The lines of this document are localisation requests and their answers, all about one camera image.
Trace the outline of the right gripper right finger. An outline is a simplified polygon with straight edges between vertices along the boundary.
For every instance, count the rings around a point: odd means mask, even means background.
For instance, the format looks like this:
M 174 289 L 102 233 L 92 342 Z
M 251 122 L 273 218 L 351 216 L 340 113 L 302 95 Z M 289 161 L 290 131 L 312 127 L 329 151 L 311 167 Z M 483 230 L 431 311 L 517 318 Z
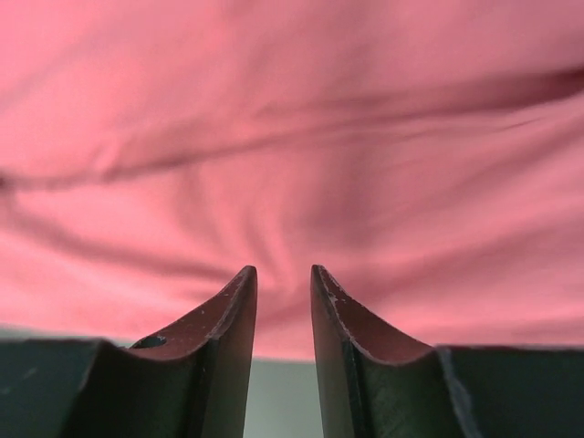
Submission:
M 580 437 L 583 349 L 430 346 L 311 269 L 311 317 L 327 437 Z

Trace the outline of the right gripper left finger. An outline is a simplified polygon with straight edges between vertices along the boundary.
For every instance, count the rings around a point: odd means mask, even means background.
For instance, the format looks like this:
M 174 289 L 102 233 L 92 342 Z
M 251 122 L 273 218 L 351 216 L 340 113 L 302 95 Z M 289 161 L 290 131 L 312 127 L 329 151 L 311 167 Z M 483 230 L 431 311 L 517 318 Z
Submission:
M 106 339 L 1 343 L 4 437 L 240 437 L 256 270 L 123 348 Z

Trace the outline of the salmon pink t-shirt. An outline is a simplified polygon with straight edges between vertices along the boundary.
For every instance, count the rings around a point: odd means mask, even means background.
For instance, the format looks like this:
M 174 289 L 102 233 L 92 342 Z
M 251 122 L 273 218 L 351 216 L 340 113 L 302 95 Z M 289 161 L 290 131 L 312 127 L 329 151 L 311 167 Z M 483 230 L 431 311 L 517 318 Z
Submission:
M 309 269 L 428 343 L 583 340 L 580 1 L 4 1 L 1 320 L 135 339 Z

